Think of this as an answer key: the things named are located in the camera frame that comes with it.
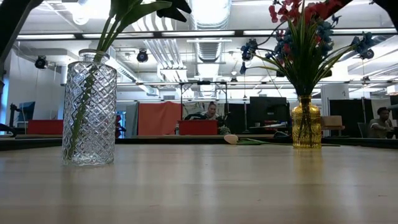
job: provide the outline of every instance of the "red partition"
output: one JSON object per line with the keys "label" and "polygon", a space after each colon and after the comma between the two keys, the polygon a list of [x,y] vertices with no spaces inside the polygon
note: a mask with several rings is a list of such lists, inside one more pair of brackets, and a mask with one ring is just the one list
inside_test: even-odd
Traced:
{"label": "red partition", "polygon": [[140,103],[138,108],[138,135],[174,134],[181,119],[179,103]]}

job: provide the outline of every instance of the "wooden table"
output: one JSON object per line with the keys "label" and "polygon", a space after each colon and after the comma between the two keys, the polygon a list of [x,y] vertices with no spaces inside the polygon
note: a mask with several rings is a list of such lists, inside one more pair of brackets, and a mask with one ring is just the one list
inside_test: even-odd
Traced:
{"label": "wooden table", "polygon": [[398,151],[118,145],[63,167],[59,147],[0,152],[0,222],[397,223]]}

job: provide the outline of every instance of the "amber vase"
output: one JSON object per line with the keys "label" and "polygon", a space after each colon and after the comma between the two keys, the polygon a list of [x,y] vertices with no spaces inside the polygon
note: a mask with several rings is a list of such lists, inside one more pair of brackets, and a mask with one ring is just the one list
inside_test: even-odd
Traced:
{"label": "amber vase", "polygon": [[300,96],[300,105],[292,111],[293,147],[320,149],[321,113],[318,107],[312,105],[311,96]]}

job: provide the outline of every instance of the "office chair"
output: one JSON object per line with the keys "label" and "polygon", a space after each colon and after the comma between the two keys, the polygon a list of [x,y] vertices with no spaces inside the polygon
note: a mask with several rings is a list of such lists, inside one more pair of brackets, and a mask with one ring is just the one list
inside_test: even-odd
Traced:
{"label": "office chair", "polygon": [[358,123],[359,131],[361,132],[362,138],[368,137],[368,124]]}

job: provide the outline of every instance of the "clear glass vase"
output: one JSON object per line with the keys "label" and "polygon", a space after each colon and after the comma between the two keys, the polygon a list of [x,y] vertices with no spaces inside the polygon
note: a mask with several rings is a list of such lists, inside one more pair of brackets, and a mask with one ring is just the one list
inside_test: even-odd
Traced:
{"label": "clear glass vase", "polygon": [[321,113],[312,105],[311,96],[300,96],[300,105],[292,111],[293,147],[320,149],[322,147]]}
{"label": "clear glass vase", "polygon": [[116,70],[109,55],[81,50],[82,61],[68,65],[63,114],[63,163],[103,165],[113,162],[116,130]]}

